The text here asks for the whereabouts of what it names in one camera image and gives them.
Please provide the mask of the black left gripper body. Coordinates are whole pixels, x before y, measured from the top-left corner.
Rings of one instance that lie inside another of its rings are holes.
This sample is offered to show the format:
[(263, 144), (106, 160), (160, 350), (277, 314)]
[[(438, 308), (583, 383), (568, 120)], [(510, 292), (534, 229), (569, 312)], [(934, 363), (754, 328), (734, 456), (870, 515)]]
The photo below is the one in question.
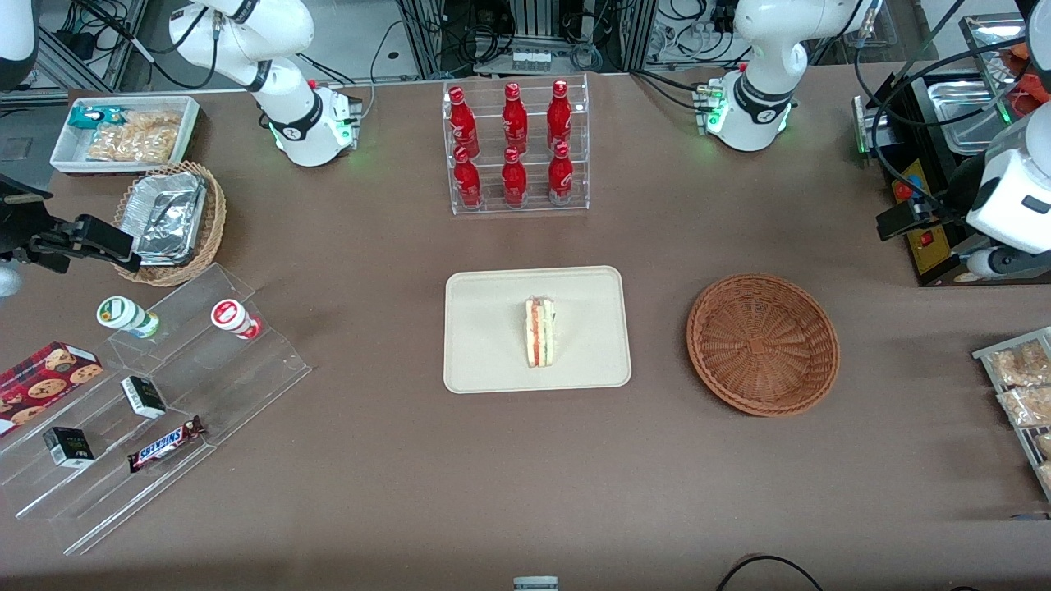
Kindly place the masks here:
[(956, 165), (936, 165), (931, 181), (934, 197), (953, 217), (942, 225), (951, 248), (957, 248), (967, 240), (983, 240), (984, 236), (966, 223), (967, 213), (977, 198), (980, 183), (986, 167), (986, 154), (963, 158)]

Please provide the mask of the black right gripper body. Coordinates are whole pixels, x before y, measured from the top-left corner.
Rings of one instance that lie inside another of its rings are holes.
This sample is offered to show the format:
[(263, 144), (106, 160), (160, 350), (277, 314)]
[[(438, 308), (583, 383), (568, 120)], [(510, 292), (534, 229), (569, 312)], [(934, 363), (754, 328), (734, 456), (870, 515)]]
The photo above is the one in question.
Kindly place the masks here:
[(1, 258), (3, 262), (39, 264), (30, 251), (35, 236), (49, 231), (53, 221), (44, 202), (53, 193), (1, 175)]

